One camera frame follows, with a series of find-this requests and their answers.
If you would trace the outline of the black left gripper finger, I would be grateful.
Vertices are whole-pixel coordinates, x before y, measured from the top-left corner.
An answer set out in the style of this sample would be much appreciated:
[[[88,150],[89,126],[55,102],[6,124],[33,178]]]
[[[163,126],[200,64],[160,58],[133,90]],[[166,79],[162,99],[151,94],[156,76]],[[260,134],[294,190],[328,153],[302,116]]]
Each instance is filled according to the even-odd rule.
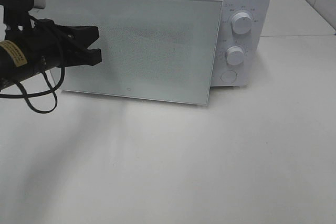
[[[33,31],[29,11],[35,0],[1,0],[6,34],[30,34]]]
[[[65,67],[95,66],[102,62],[101,49],[89,49],[99,39],[98,27],[56,25],[55,32],[60,36]]]

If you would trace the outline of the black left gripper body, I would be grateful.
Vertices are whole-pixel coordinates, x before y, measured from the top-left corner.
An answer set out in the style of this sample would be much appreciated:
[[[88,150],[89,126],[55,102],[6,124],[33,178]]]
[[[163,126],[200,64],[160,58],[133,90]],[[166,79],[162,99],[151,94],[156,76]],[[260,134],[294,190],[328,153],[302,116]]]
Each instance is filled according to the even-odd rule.
[[[28,23],[19,29],[16,20],[4,18],[5,39],[1,41],[1,82],[21,82],[46,70],[60,67],[65,77],[64,54],[60,39],[52,29],[50,19],[36,20],[35,27]]]

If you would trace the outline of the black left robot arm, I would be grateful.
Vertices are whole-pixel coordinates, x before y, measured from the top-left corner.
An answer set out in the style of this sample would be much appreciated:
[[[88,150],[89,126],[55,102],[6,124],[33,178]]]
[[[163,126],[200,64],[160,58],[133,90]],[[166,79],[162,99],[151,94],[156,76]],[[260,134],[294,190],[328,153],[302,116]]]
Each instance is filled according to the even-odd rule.
[[[36,19],[34,8],[45,0],[1,0],[5,39],[1,41],[1,89],[53,68],[95,66],[100,49],[89,49],[99,39],[96,26],[62,26],[51,19]]]

